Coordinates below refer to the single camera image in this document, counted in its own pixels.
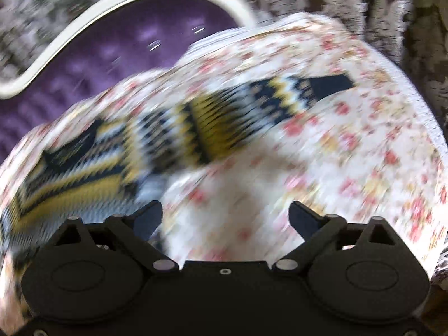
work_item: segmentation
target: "screw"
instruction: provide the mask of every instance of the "screw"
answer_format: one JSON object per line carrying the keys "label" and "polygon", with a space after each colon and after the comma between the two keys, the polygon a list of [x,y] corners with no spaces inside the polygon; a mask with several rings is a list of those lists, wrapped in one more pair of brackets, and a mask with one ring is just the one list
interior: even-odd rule
{"label": "screw", "polygon": [[44,330],[36,330],[33,332],[33,336],[48,336]]}
{"label": "screw", "polygon": [[152,266],[160,271],[168,271],[174,268],[175,262],[171,259],[160,259],[153,262]]}
{"label": "screw", "polygon": [[299,266],[299,264],[297,261],[292,259],[280,259],[276,262],[276,266],[281,270],[294,270]]}

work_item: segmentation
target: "circular cover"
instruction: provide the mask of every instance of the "circular cover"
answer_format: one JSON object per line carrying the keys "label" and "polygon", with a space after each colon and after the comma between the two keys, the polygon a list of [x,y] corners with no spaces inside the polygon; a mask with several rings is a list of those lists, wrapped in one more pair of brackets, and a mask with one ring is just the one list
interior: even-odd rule
{"label": "circular cover", "polygon": [[112,250],[68,244],[42,254],[26,270],[22,291],[44,319],[88,323],[113,317],[142,287],[136,262]]}
{"label": "circular cover", "polygon": [[308,272],[314,295],[334,312],[360,322],[408,317],[429,291],[412,256],[394,246],[355,246],[317,258]]}

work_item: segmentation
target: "pink flower print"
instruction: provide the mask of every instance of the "pink flower print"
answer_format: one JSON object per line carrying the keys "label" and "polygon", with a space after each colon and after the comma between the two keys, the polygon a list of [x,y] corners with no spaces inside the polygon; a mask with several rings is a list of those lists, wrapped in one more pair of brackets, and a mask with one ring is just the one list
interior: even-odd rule
{"label": "pink flower print", "polygon": [[128,90],[131,91],[137,87],[137,84],[135,82],[130,82],[128,85]]}
{"label": "pink flower print", "polygon": [[347,115],[350,112],[350,106],[345,102],[338,102],[335,111],[338,115]]}
{"label": "pink flower print", "polygon": [[333,38],[334,36],[332,34],[325,35],[322,38],[322,48],[324,50],[330,50],[335,47],[335,44],[333,43]]}
{"label": "pink flower print", "polygon": [[341,137],[341,146],[346,151],[353,151],[359,144],[359,140],[355,134],[351,132],[343,132]]}
{"label": "pink flower print", "polygon": [[434,152],[431,156],[431,161],[437,171],[443,170],[444,166],[442,164],[442,159],[437,152]]}
{"label": "pink flower print", "polygon": [[258,155],[256,156],[254,159],[252,159],[252,161],[250,162],[250,167],[251,168],[255,168],[258,167],[258,165],[261,163],[261,161],[263,160],[263,156],[262,155]]}
{"label": "pink flower print", "polygon": [[137,115],[139,115],[142,111],[143,111],[143,109],[145,108],[145,105],[144,104],[140,104],[140,105],[138,105],[138,106],[136,106],[132,111],[131,111],[131,116],[137,116]]}
{"label": "pink flower print", "polygon": [[431,223],[432,222],[432,211],[431,211],[431,209],[428,210],[428,213],[427,213],[426,218],[425,218],[425,222],[426,223]]}
{"label": "pink flower print", "polygon": [[384,163],[395,165],[399,162],[399,159],[397,155],[393,152],[393,150],[387,150],[386,154],[384,155]]}
{"label": "pink flower print", "polygon": [[350,178],[346,178],[342,185],[339,187],[339,194],[346,195],[348,197],[356,197],[360,194],[360,191],[356,188],[356,181]]}
{"label": "pink flower print", "polygon": [[419,196],[413,200],[411,204],[411,212],[411,220],[414,222],[419,222],[423,218],[425,214],[425,200],[423,197]]}
{"label": "pink flower print", "polygon": [[409,232],[409,239],[412,242],[416,242],[420,239],[421,235],[422,235],[422,227],[419,225],[419,223],[414,223],[412,225],[411,231]]}
{"label": "pink flower print", "polygon": [[115,101],[113,104],[113,109],[118,110],[122,108],[126,103],[128,99],[127,98],[120,98],[119,100]]}
{"label": "pink flower print", "polygon": [[250,59],[254,56],[254,54],[252,52],[248,52],[248,53],[244,53],[241,58],[243,59]]}
{"label": "pink flower print", "polygon": [[37,130],[36,135],[44,135],[45,133],[47,133],[49,127],[50,127],[49,123],[41,125],[40,128]]}
{"label": "pink flower print", "polygon": [[187,89],[187,97],[194,97],[201,92],[201,84],[198,82],[192,83]]}
{"label": "pink flower print", "polygon": [[356,53],[358,54],[358,56],[360,56],[360,57],[362,57],[362,58],[367,57],[367,49],[364,48],[363,46],[358,45],[358,46],[355,48],[355,51],[356,51]]}
{"label": "pink flower print", "polygon": [[312,117],[310,117],[308,119],[308,122],[313,125],[316,126],[317,124],[319,124],[319,117],[317,117],[317,115],[313,115]]}
{"label": "pink flower print", "polygon": [[440,190],[440,201],[442,202],[442,204],[447,203],[447,189],[445,186],[443,186]]}
{"label": "pink flower print", "polygon": [[286,188],[291,190],[295,188],[304,188],[306,186],[306,179],[304,176],[289,176],[285,182]]}
{"label": "pink flower print", "polygon": [[164,210],[166,210],[167,212],[170,212],[172,210],[174,210],[175,208],[175,204],[172,202],[168,202],[167,204],[164,205]]}
{"label": "pink flower print", "polygon": [[207,201],[204,191],[198,188],[193,189],[189,193],[188,199],[196,205],[201,205]]}
{"label": "pink flower print", "polygon": [[338,66],[332,66],[330,68],[330,73],[331,74],[341,74],[342,72],[343,72],[342,69],[340,67],[338,67]]}
{"label": "pink flower print", "polygon": [[401,126],[395,126],[391,131],[389,131],[386,135],[387,139],[389,140],[395,140],[398,134],[400,133],[400,130],[402,129]]}
{"label": "pink flower print", "polygon": [[366,215],[367,215],[366,211],[364,209],[361,209],[355,213],[353,219],[355,221],[362,221],[363,219],[365,219]]}
{"label": "pink flower print", "polygon": [[371,173],[374,178],[382,178],[382,173],[378,169],[373,169]]}
{"label": "pink flower print", "polygon": [[212,69],[213,69],[213,64],[211,64],[211,62],[209,62],[209,61],[206,61],[199,67],[199,73],[200,74],[209,73],[209,71],[211,71]]}
{"label": "pink flower print", "polygon": [[286,135],[288,135],[289,137],[295,137],[302,133],[303,125],[290,120],[285,126],[283,126],[283,129],[285,130]]}
{"label": "pink flower print", "polygon": [[375,132],[375,129],[373,129],[373,127],[371,127],[369,124],[367,124],[362,127],[362,131],[365,131],[365,132],[367,132],[368,135],[371,135]]}
{"label": "pink flower print", "polygon": [[364,197],[364,201],[362,201],[362,205],[366,206],[374,206],[378,203],[378,200],[371,194],[368,194]]}
{"label": "pink flower print", "polygon": [[381,98],[376,98],[375,100],[373,100],[373,102],[370,104],[370,107],[372,109],[374,109],[375,111],[379,111],[381,109],[381,105],[382,105],[382,99]]}

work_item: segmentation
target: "white headboard frame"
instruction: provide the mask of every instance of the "white headboard frame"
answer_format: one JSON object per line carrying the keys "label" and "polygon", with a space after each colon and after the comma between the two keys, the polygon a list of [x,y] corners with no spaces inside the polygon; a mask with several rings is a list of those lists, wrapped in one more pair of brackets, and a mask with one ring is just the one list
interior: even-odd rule
{"label": "white headboard frame", "polygon": [[[0,80],[0,99],[10,98],[23,91],[45,66],[73,38],[89,25],[106,14],[136,0],[100,0],[71,22],[37,57],[31,66],[19,77],[10,81]],[[257,20],[254,12],[244,0],[208,0],[224,9],[240,27],[252,28]]]}

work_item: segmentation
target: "purple upholstery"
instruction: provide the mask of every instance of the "purple upholstery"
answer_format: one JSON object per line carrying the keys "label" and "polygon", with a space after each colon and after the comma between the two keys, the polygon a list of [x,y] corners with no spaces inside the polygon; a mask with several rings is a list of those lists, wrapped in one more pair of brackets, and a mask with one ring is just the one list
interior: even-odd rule
{"label": "purple upholstery", "polygon": [[24,92],[0,100],[0,163],[28,131],[74,103],[132,74],[171,67],[193,42],[236,26],[206,0],[138,0],[111,12],[73,39]]}

